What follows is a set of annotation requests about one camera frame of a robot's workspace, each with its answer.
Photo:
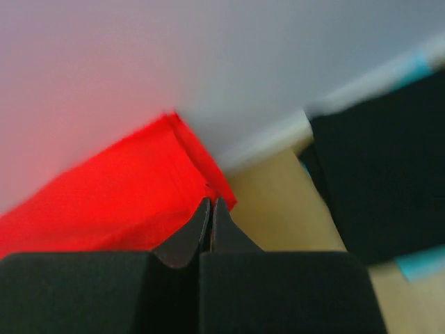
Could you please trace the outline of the red t shirt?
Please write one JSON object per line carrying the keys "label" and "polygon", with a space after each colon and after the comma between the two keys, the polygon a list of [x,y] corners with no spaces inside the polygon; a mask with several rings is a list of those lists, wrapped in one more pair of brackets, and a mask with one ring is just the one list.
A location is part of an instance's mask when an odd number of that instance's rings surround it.
{"label": "red t shirt", "polygon": [[151,250],[180,229],[204,198],[236,204],[211,155],[169,113],[4,214],[1,255]]}

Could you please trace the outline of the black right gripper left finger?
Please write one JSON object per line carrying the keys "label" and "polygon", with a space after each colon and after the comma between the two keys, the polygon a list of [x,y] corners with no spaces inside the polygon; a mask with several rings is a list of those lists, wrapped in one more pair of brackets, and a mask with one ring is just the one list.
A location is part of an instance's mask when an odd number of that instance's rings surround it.
{"label": "black right gripper left finger", "polygon": [[2,333],[196,333],[209,199],[151,251],[16,253],[1,261]]}

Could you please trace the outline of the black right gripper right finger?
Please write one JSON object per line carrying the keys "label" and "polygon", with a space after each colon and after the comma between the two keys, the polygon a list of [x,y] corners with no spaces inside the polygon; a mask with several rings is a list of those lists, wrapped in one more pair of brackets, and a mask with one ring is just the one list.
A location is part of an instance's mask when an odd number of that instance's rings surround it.
{"label": "black right gripper right finger", "polygon": [[344,251],[265,251],[213,208],[200,256],[201,333],[385,333],[369,273]]}

